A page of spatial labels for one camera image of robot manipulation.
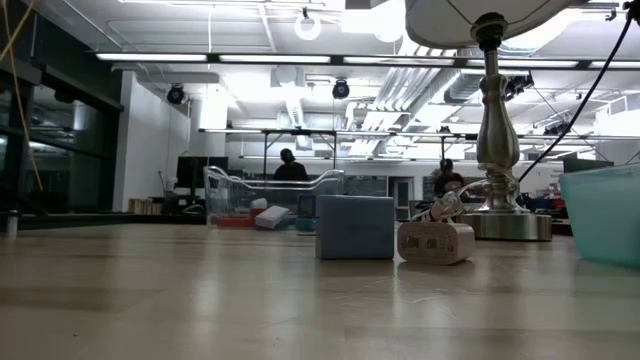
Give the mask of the light blue cube charger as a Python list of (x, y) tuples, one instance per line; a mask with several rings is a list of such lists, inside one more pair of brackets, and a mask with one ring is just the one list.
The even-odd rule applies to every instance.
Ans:
[(395, 214), (389, 197), (317, 198), (315, 256), (320, 260), (390, 260)]

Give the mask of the white power adapter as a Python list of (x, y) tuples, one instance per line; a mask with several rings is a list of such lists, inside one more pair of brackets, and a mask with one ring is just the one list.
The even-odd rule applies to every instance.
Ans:
[(290, 210), (281, 206), (271, 206), (255, 217), (255, 225), (260, 228), (274, 229), (287, 217)]

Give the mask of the pink wall charger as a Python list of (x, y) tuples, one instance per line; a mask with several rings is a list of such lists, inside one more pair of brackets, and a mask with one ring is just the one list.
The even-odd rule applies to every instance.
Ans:
[(471, 226), (448, 222), (407, 222), (397, 230), (397, 251), (407, 262), (453, 265), (475, 250)]

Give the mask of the clear plastic bin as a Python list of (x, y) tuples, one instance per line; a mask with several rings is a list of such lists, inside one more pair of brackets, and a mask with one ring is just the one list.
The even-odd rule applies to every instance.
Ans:
[(217, 227), (219, 217), (255, 217), (271, 206), (290, 210), (275, 228), (283, 227), (298, 218), (297, 203), (300, 195), (340, 195), (346, 180), (342, 170), (327, 170), (311, 181), (243, 180), (222, 169), (209, 166), (203, 169), (206, 220)]

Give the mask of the black computer monitor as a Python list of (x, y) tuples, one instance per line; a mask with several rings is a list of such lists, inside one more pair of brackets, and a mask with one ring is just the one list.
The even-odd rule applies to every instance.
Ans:
[(564, 173), (573, 173), (580, 171), (587, 171), (598, 168), (611, 167), (614, 163), (603, 160), (588, 160), (577, 158), (564, 158), (563, 159), (563, 171)]
[(203, 188), (203, 169), (208, 166), (216, 166), (227, 171), (228, 157), (197, 157), (182, 156), (177, 163), (177, 187), (178, 188)]

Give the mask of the round pendant light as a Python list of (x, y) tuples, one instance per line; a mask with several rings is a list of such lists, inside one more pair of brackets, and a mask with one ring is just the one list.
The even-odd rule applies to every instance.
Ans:
[(313, 41), (322, 32), (321, 20), (317, 17), (300, 15), (294, 23), (295, 35), (304, 41)]

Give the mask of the silver table lamp white shade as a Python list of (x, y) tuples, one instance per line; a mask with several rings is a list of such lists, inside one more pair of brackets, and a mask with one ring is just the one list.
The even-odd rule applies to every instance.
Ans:
[(477, 161), (486, 174), (486, 200), (462, 215), (479, 240), (550, 241), (551, 218), (519, 206), (519, 181), (512, 168), (519, 161), (519, 140), (505, 106), (507, 79), (499, 73), (504, 39), (533, 30), (573, 0), (405, 0), (405, 28), (410, 39), (431, 48), (476, 45), (483, 52), (483, 118), (477, 135)]

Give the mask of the wooden boxes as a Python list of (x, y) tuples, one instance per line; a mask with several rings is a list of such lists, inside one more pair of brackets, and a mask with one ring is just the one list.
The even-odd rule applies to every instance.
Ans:
[(161, 215), (163, 203), (154, 198), (130, 198), (128, 212), (134, 215)]

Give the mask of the black ceiling spotlight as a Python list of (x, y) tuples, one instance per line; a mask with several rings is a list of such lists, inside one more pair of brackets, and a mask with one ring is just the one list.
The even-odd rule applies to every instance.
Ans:
[(508, 78), (505, 87), (505, 100), (510, 101), (522, 94), (526, 89), (535, 85), (533, 76), (531, 73), (528, 75), (517, 75)]

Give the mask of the translucent teal plastic tray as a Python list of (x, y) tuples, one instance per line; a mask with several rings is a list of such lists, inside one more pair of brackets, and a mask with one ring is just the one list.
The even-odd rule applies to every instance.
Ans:
[(566, 173), (560, 187), (580, 256), (640, 268), (640, 163)]

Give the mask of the silver ceiling duct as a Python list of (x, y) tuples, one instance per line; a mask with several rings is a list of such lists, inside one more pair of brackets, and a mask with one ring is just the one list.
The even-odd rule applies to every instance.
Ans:
[(372, 109), (418, 117), (442, 106), (460, 106), (479, 90), (482, 77), (482, 70), (395, 67), (388, 72)]

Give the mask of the black metal table frame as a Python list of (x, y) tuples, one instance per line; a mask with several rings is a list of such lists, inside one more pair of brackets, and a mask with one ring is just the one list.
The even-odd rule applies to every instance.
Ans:
[(43, 217), (25, 215), (19, 220), (19, 226), (24, 229), (102, 226), (129, 223), (205, 225), (207, 220), (205, 216), (138, 215), (129, 213), (52, 214)]

